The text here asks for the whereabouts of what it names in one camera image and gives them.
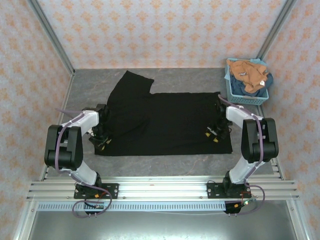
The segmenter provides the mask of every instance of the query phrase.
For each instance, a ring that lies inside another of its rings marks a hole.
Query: orange cloth
[[[265,84],[262,83],[262,81],[266,82],[268,79],[268,72],[266,72],[267,67],[265,65],[245,60],[227,60],[226,63],[230,66],[230,73],[232,73],[237,80],[243,81],[246,92],[253,94],[265,86]]]

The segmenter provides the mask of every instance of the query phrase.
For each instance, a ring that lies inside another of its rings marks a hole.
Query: gray mat
[[[145,68],[131,72],[154,79],[151,93],[203,93],[220,91],[227,95],[223,68]],[[81,110],[107,103],[110,92],[126,69],[81,69],[75,72],[66,109]],[[246,105],[257,113],[256,106]],[[241,156],[241,129],[231,126],[232,154],[169,155],[169,156],[98,156],[87,136],[83,137],[84,161],[102,177],[116,176],[201,176],[224,175]],[[255,174],[272,174],[267,163]],[[50,168],[49,177],[59,174]]]

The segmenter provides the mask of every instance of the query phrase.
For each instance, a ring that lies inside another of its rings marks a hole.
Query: black mounting plate
[[[251,198],[251,194],[250,193],[246,193],[247,192],[247,187],[244,184],[239,184],[237,186],[237,190],[236,190],[236,194],[233,194],[232,196],[227,195],[224,185],[222,182],[208,182],[206,184],[206,193],[208,196],[208,199],[241,199],[242,197],[244,199],[249,199]]]
[[[95,193],[92,193],[92,188],[90,188],[90,191],[88,191],[88,192],[83,191],[83,189],[85,189],[85,188],[89,188],[89,187],[77,184],[75,186],[73,198],[74,199],[98,199],[99,197],[96,197],[95,195],[99,194],[99,196],[101,196],[101,194],[103,193],[103,191],[99,191],[99,190]],[[118,199],[119,183],[102,183],[101,188],[108,190],[112,196],[112,199]],[[109,196],[109,194],[104,194],[101,196],[100,199],[110,199],[110,196]]]

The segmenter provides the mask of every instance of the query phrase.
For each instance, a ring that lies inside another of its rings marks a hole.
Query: blue plastic basket
[[[228,58],[231,61],[237,61],[237,58]],[[231,103],[237,104],[250,104],[250,105],[261,105],[266,100],[269,99],[268,90],[266,89],[262,96],[242,96],[242,95],[235,95],[232,93],[231,83],[230,83],[230,70],[229,65],[225,66],[225,82],[226,82],[226,95],[228,101]]]

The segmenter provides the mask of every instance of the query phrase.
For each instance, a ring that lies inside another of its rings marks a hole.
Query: patterned wallpaper
[[[285,0],[39,0],[76,69],[255,58]]]
[[[27,0],[1,0],[0,16],[0,239],[11,240],[70,75]]]
[[[264,105],[275,118],[279,158],[288,179],[298,182],[320,236],[320,3],[297,1],[266,58],[274,85]]]

